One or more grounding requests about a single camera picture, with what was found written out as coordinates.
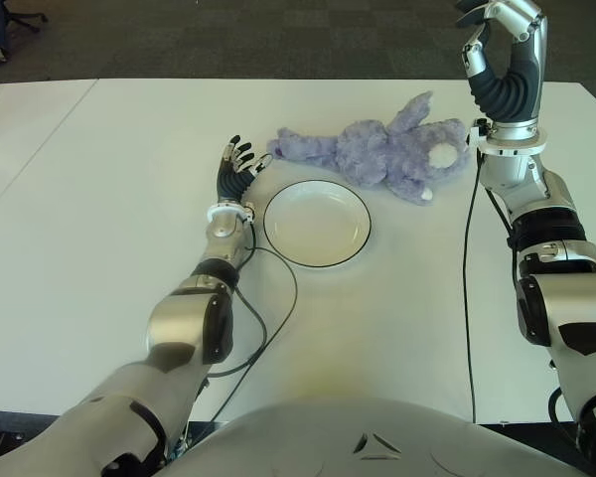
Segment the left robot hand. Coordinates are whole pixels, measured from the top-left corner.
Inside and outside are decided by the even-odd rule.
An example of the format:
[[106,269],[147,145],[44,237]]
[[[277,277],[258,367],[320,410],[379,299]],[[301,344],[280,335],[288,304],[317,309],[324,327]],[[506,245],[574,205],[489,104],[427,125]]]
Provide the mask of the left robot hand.
[[217,196],[220,202],[240,204],[257,176],[272,161],[270,153],[256,156],[250,142],[233,136],[225,146],[217,173]]

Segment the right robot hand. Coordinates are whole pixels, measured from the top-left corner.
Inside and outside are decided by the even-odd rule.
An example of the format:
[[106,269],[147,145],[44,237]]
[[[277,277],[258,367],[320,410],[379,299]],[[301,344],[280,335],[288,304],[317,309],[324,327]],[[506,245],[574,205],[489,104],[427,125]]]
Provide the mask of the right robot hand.
[[[538,118],[546,65],[548,21],[532,1],[458,1],[456,26],[476,30],[461,58],[471,95],[488,118],[521,123]],[[491,24],[512,36],[508,68],[498,76],[486,55]]]

